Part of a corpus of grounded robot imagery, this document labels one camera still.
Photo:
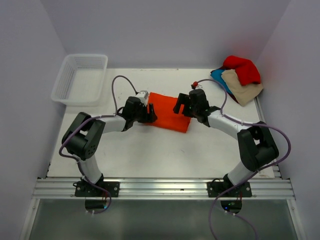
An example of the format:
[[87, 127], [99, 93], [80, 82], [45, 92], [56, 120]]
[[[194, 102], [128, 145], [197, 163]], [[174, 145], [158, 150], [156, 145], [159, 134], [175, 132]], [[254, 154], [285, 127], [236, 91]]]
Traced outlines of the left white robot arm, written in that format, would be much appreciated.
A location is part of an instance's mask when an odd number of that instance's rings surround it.
[[74, 159], [83, 181], [97, 185], [103, 179], [95, 153], [104, 134], [125, 132], [135, 122], [154, 123], [158, 119], [154, 104], [130, 96], [113, 115], [91, 116], [80, 112], [61, 140], [59, 155]]

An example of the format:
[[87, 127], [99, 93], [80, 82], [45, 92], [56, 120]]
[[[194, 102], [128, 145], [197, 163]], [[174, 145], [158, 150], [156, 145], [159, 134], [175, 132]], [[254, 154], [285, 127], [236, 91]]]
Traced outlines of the orange t shirt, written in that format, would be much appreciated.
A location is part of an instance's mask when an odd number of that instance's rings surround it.
[[181, 113], [175, 114], [173, 112], [177, 100], [176, 97], [151, 92], [148, 97], [148, 103], [153, 104], [157, 120], [153, 123], [146, 123], [146, 125], [186, 133], [191, 118]]

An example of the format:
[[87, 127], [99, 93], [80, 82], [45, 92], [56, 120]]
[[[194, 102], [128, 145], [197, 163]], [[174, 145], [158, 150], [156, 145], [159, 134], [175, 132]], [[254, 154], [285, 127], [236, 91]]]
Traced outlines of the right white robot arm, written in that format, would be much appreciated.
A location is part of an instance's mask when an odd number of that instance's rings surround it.
[[225, 189], [239, 185], [279, 156], [278, 147], [264, 122], [242, 123], [223, 115], [221, 108], [209, 105], [202, 89], [191, 90], [189, 94], [180, 93], [173, 112], [178, 114], [180, 111], [185, 117], [195, 118], [237, 140], [240, 162], [223, 177]]

